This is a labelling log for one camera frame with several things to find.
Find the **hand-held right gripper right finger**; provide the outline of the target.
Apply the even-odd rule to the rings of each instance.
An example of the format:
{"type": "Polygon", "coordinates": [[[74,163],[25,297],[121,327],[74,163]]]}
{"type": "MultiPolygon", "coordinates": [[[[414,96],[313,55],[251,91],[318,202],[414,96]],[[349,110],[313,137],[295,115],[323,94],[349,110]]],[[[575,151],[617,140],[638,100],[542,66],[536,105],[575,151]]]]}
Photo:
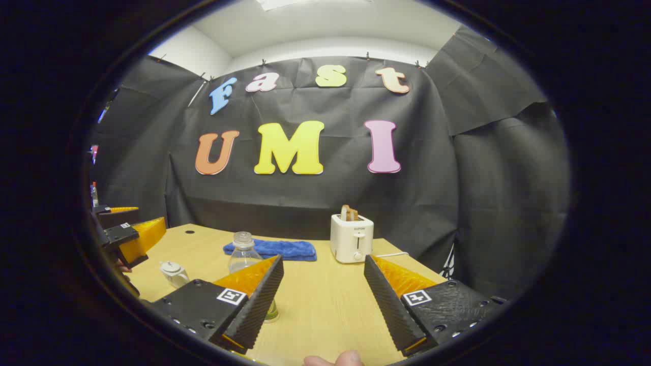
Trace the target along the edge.
{"type": "Polygon", "coordinates": [[[366,256],[364,276],[395,347],[405,357],[460,337],[507,303],[458,280],[435,282],[379,256],[366,256]]]}

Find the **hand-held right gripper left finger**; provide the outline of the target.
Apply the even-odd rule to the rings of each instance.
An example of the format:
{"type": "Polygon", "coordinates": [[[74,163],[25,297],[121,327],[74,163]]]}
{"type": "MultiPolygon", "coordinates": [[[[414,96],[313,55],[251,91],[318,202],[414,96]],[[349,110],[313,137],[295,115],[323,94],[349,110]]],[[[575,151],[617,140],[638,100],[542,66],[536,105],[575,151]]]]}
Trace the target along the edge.
{"type": "Polygon", "coordinates": [[[246,354],[283,277],[283,257],[276,255],[214,282],[191,280],[150,308],[194,338],[246,354]]]}

